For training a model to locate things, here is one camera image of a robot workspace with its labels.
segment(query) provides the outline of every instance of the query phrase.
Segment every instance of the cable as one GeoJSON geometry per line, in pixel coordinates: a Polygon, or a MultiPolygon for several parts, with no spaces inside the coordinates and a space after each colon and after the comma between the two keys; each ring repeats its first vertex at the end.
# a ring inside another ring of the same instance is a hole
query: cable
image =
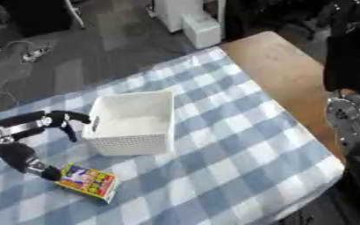
{"type": "MultiPolygon", "coordinates": [[[[4,81],[0,84],[0,88],[2,88],[2,87],[3,87],[6,83],[8,83],[9,81],[10,81],[10,79],[4,80],[4,81]]],[[[17,106],[20,105],[20,103],[18,102],[18,100],[15,98],[15,96],[12,95],[12,93],[10,93],[9,91],[6,91],[6,92],[0,91],[0,95],[8,95],[8,96],[12,99],[13,103],[15,104],[14,107],[17,107],[17,106]]]]}
{"type": "Polygon", "coordinates": [[[18,43],[21,43],[21,44],[29,44],[29,45],[32,45],[36,48],[40,48],[40,46],[38,46],[37,44],[31,42],[31,41],[28,41],[28,40],[15,40],[15,41],[11,41],[9,42],[8,44],[5,45],[5,47],[9,47],[11,45],[14,45],[14,44],[18,44],[18,43]]]}

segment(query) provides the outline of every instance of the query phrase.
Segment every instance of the plastic storage basket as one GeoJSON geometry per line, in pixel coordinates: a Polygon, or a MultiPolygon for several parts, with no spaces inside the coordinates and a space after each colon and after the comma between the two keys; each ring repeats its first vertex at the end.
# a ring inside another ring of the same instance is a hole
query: plastic storage basket
{"type": "Polygon", "coordinates": [[[173,149],[173,108],[170,91],[99,97],[83,138],[104,156],[164,153],[173,149]]]}

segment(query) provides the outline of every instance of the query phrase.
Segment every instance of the tablecloth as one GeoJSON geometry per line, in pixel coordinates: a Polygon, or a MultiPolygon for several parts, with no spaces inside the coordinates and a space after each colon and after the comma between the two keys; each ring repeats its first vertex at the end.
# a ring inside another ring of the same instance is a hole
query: tablecloth
{"type": "MultiPolygon", "coordinates": [[[[26,139],[46,163],[111,171],[122,183],[107,205],[0,160],[0,224],[265,224],[303,207],[342,175],[340,161],[218,47],[0,118],[88,113],[98,96],[158,90],[175,95],[174,151],[104,157],[55,129],[26,139]]],[[[75,129],[80,134],[82,125],[75,129]]]]}

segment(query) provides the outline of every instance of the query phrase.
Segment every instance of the gray carpet floor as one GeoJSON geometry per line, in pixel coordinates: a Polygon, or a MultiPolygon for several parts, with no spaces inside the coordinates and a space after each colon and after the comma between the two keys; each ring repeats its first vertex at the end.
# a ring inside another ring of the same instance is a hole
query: gray carpet floor
{"type": "MultiPolygon", "coordinates": [[[[38,62],[24,64],[28,44],[0,52],[0,112],[53,95],[80,91],[130,76],[151,65],[195,51],[181,34],[170,34],[144,7],[148,0],[89,0],[79,6],[87,29],[29,41],[53,46],[38,62]]],[[[12,25],[0,30],[0,45],[23,38],[12,25]]]]}

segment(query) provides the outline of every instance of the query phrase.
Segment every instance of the colorful box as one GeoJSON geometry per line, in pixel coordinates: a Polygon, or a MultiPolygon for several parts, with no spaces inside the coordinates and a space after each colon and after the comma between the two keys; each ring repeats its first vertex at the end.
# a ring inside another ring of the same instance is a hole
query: colorful box
{"type": "Polygon", "coordinates": [[[68,163],[62,170],[61,180],[56,184],[105,200],[109,204],[119,185],[119,177],[105,171],[68,163]]]}

